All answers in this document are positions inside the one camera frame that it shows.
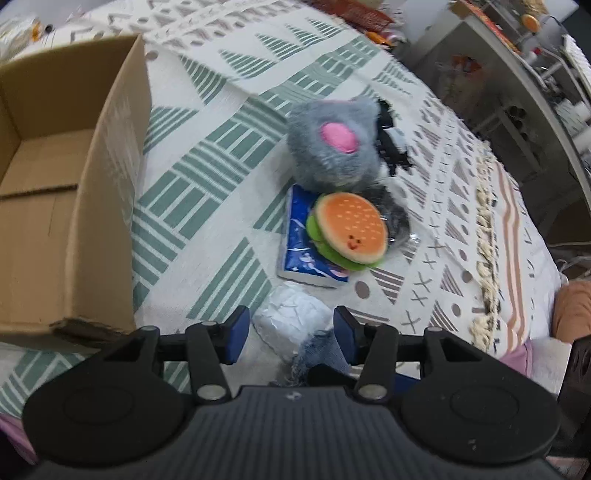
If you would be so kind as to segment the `grey fluffy plush toy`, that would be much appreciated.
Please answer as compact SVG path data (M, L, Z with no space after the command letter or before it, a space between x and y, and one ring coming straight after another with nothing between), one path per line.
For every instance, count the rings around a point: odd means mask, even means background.
M287 149L295 183L314 193L361 191L377 181L375 100L315 100L287 115Z

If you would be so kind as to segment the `white tissue packet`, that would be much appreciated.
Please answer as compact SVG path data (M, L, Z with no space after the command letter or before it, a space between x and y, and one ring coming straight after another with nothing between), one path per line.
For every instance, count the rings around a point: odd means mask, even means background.
M284 282L263 300L252 325L266 346L283 361L297 355L301 344L317 331L329 329L332 310L300 284Z

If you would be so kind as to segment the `blue tissue pack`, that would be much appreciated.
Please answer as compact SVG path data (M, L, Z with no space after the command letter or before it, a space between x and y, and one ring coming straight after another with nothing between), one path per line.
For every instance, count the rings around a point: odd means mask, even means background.
M317 199L317 194L297 184L287 191L286 221L276 274L311 286L337 288L349 281L349 273L318 253L305 227Z

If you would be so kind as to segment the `orange hamburger plush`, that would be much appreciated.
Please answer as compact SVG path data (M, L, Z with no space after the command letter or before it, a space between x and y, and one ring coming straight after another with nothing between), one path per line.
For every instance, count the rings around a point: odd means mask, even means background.
M322 195L305 227L318 253L345 270L373 268L388 250L389 232L381 213L354 193Z

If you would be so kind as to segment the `dark cloth in plastic bag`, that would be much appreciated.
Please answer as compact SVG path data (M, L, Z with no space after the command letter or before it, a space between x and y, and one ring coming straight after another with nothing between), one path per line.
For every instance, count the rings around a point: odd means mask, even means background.
M363 190L362 196L378 209L387 227L388 250L402 249L418 244L419 237L411 230L407 210L394 200L393 194L385 185L372 185Z

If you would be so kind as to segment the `pink bed sheet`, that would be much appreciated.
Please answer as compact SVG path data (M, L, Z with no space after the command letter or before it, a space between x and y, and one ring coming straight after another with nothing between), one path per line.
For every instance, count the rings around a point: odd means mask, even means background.
M557 396L564 381L570 353L569 343L545 337L526 341L501 361Z

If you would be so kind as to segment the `black and white felt toy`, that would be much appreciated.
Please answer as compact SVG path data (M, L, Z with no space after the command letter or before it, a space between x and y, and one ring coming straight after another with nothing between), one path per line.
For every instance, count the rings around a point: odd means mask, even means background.
M389 175L394 177L399 167L409 171L412 163L408 151L403 150L394 142L391 132L394 131L394 119L391 115L391 105L384 99L377 101L379 113L377 117L376 148L379 156L386 163Z

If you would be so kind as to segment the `patterned tasselled blanket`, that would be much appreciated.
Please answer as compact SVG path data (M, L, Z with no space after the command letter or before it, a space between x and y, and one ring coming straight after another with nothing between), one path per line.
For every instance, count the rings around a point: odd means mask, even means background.
M1 66L1 411L143 325L256 319L232 385L344 305L534 357L562 275L516 180L392 55L300 1L119 1Z

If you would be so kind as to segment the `brown cardboard box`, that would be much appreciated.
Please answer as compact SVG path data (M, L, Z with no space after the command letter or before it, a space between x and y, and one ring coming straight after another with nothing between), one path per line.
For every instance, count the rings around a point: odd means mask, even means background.
M134 329L131 223L150 111L137 35L3 65L3 342L87 352Z

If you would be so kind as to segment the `orange bottle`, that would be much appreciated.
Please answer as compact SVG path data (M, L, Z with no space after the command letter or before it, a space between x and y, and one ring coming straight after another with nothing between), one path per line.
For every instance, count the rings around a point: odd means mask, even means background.
M374 32L374 31L366 30L365 35L368 39L370 39L370 41L372 41L376 45L379 45L379 46L382 46L385 48L394 48L399 44L399 41L396 38L392 39L392 38L384 37L382 34Z

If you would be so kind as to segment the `red plastic basket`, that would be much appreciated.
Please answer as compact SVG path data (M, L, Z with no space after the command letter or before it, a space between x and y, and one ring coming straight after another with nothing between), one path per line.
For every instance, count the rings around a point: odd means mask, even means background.
M353 0L317 0L312 5L327 14L339 16L353 25L380 32L394 23L394 20L382 11Z

